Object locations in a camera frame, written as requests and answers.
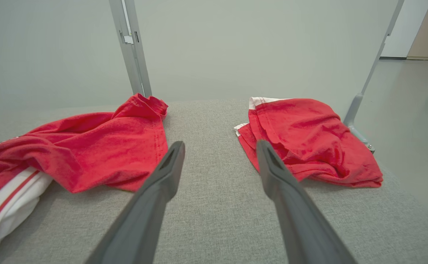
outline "white trim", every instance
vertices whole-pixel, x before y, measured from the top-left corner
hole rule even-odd
[[[20,184],[22,184],[34,172],[36,172],[35,168],[28,167],[11,179],[10,182],[5,184],[5,186],[0,190],[0,206],[10,196],[10,194],[13,193],[13,191],[15,191]],[[35,202],[34,199],[38,199],[51,181],[52,178],[48,174],[45,174],[44,172],[37,173],[4,206],[0,212],[0,240],[2,240],[4,236],[10,234],[10,232],[18,226],[18,222],[20,221],[17,221],[17,219],[21,219],[22,221],[25,220],[33,210],[33,208],[30,209],[30,206],[25,210],[26,212],[20,211],[19,208],[26,206],[27,204],[30,205],[30,202],[35,203],[32,204],[34,207],[36,202],[38,202],[38,200]]]
[[[243,127],[244,125],[248,125],[248,124],[249,124],[249,123],[244,122],[243,124],[239,124],[238,126],[234,127],[234,130],[235,130],[235,133],[236,133],[237,137],[240,137],[239,129],[240,129],[241,127]]]
[[[289,100],[290,98],[278,99],[278,98],[268,98],[268,97],[250,97],[248,101],[248,109],[255,110],[258,105],[263,103],[272,103],[280,100]]]

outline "gray mat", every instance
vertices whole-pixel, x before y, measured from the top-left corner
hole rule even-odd
[[[186,157],[154,262],[286,263],[274,204],[233,132],[248,120],[247,100],[169,105],[167,140],[183,140]],[[40,124],[29,125],[27,130]],[[393,174],[383,172],[379,189],[313,181],[303,186],[359,263],[428,263],[428,214]],[[70,194],[53,183],[33,214],[3,240],[0,263],[82,263],[131,195],[107,187]]]

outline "gray wall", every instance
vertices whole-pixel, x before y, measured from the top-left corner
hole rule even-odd
[[[108,0],[0,0],[0,116],[131,95]]]
[[[343,116],[397,0],[135,0],[152,92],[312,97]]]

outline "folded red cloth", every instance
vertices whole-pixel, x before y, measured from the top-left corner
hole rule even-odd
[[[239,141],[257,170],[256,141],[267,140],[299,181],[310,178],[348,187],[380,187],[372,153],[328,105],[312,99],[250,99],[250,123]]]
[[[167,152],[167,104],[140,94],[116,112],[76,115],[0,143],[0,189],[27,167],[72,193],[106,184],[136,191]]]

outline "red cloth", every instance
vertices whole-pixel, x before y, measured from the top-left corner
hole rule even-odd
[[[140,94],[116,112],[76,115],[0,143],[0,189],[32,166],[72,193],[106,184],[136,191],[167,152],[167,104]]]
[[[250,109],[240,144],[259,171],[256,141],[267,140],[292,175],[348,187],[380,187],[372,153],[328,105],[312,99],[265,102]]]

